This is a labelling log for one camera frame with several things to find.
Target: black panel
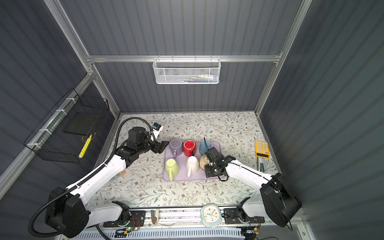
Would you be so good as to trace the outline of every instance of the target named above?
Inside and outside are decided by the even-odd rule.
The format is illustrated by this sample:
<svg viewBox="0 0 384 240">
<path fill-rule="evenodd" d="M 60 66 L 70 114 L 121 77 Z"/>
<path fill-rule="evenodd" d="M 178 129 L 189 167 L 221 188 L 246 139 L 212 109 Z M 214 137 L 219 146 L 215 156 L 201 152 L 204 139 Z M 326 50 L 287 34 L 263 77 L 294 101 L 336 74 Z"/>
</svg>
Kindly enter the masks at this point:
<svg viewBox="0 0 384 240">
<path fill-rule="evenodd" d="M 318 240 L 382 237 L 383 8 L 314 1 L 261 114 Z"/>
</svg>

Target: white clock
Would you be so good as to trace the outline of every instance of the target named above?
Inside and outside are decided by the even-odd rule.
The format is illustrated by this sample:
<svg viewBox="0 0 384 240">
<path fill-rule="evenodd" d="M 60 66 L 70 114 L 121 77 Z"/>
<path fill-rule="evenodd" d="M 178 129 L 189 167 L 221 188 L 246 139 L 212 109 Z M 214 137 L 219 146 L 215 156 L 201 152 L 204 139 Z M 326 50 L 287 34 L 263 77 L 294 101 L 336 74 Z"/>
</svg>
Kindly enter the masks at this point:
<svg viewBox="0 0 384 240">
<path fill-rule="evenodd" d="M 201 208 L 201 221 L 206 227 L 215 227 L 221 223 L 221 211 L 216 204 L 208 204 Z"/>
</svg>

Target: purple mug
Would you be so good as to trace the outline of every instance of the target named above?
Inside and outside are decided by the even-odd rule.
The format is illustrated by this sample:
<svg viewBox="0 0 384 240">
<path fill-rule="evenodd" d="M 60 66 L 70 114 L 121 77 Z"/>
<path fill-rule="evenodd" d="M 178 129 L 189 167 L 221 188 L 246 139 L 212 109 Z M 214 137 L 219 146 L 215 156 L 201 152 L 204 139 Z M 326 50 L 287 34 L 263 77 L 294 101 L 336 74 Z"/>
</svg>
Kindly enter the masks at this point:
<svg viewBox="0 0 384 240">
<path fill-rule="evenodd" d="M 172 139 L 172 141 L 169 143 L 169 147 L 171 153 L 173 154 L 173 158 L 176 158 L 178 155 L 183 153 L 183 143 L 180 139 Z"/>
</svg>

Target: yellow marker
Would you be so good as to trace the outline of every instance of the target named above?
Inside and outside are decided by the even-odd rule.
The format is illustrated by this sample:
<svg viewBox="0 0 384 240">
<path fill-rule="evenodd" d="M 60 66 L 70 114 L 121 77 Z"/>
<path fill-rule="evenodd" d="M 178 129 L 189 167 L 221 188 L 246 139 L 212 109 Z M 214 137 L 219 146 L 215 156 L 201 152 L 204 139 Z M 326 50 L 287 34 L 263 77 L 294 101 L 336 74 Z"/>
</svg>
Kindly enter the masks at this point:
<svg viewBox="0 0 384 240">
<path fill-rule="evenodd" d="M 269 149 L 268 143 L 266 141 L 255 141 L 255 150 L 257 157 L 263 157 L 265 159 L 269 159 Z"/>
<path fill-rule="evenodd" d="M 92 140 L 92 135 L 90 135 L 89 138 L 87 139 L 87 141 L 85 141 L 84 147 L 83 147 L 83 149 L 81 150 L 81 152 L 79 154 L 79 158 L 84 157 L 85 151 L 87 151 L 87 148 L 88 148 L 89 143 L 91 142 L 91 140 Z"/>
</svg>

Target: wire basket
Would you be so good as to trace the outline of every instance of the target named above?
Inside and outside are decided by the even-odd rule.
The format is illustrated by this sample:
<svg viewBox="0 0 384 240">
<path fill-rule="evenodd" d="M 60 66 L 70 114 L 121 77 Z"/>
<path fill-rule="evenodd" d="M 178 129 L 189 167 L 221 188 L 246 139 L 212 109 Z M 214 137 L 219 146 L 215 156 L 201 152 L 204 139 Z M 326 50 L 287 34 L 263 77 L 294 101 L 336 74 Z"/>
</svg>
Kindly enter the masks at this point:
<svg viewBox="0 0 384 240">
<path fill-rule="evenodd" d="M 153 71 L 158 84 L 217 84 L 221 62 L 177 62 L 153 60 Z"/>
<path fill-rule="evenodd" d="M 80 163 L 109 111 L 104 98 L 76 95 L 42 131 L 36 142 L 24 145 L 47 161 Z"/>
</svg>

